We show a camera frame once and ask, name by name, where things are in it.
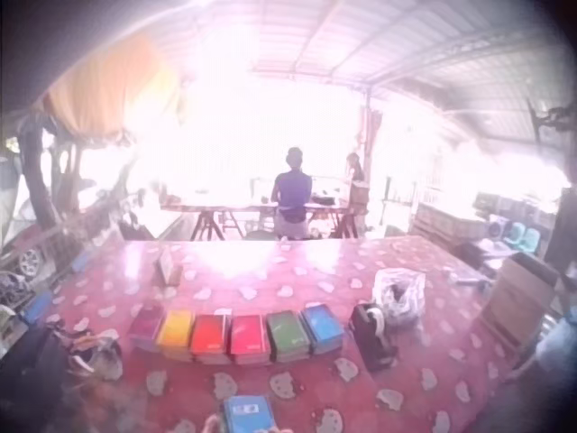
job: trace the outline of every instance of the pink table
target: pink table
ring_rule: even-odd
[[[122,386],[143,389],[149,372],[168,373],[165,394],[147,399],[144,431],[163,432],[181,419],[198,431],[223,398],[255,393],[268,395],[279,425],[295,433],[459,432],[514,361],[479,320],[476,289],[450,286],[443,268],[477,273],[420,237],[165,245],[185,268],[176,290],[154,286],[162,245],[126,243],[66,281],[51,312],[68,327],[120,337]],[[350,336],[340,354],[269,367],[182,364],[132,350],[125,338],[138,308],[154,297],[167,309],[198,313],[266,314],[325,302],[345,323],[357,302],[371,298],[381,267],[425,272],[427,283],[423,332],[397,335],[398,360],[380,373],[364,369]]]

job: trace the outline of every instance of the white plastic bag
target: white plastic bag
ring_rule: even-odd
[[[381,269],[375,275],[372,300],[392,327],[416,322],[425,312],[425,281],[422,272],[405,268]]]

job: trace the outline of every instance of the patterned tablecloth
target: patterned tablecloth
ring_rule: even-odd
[[[176,289],[154,285],[153,262],[163,246],[184,265]],[[340,354],[268,367],[179,363],[132,350],[125,337],[150,298],[163,299],[167,309],[233,314],[324,302],[346,323],[356,303],[371,299],[375,272],[386,267],[426,273],[426,313],[422,331],[394,337],[398,359],[379,373],[365,370],[351,336]],[[483,408],[513,359],[479,320],[476,289],[452,286],[444,267],[459,277],[477,275],[415,236],[284,244],[132,242],[109,249],[62,284],[47,319],[62,317],[76,330],[118,335],[127,386],[144,387],[150,372],[167,372],[164,394],[145,398],[150,431],[170,430],[182,419],[199,431],[222,399],[238,393],[268,395],[279,426],[295,433],[458,432]]]

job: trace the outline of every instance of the ceiling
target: ceiling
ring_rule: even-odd
[[[572,52],[525,1],[204,3],[147,29],[186,77],[215,29],[241,25],[258,35],[256,73],[419,97],[492,141],[535,145],[527,98],[537,111],[572,101]],[[563,148],[568,135],[543,128],[541,139]]]

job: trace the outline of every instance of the tree trunk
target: tree trunk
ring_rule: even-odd
[[[23,175],[30,191],[30,202],[36,220],[42,229],[48,230],[57,223],[54,207],[50,202],[50,194],[44,184],[41,171],[42,127],[30,122],[18,135],[18,144],[22,156]]]

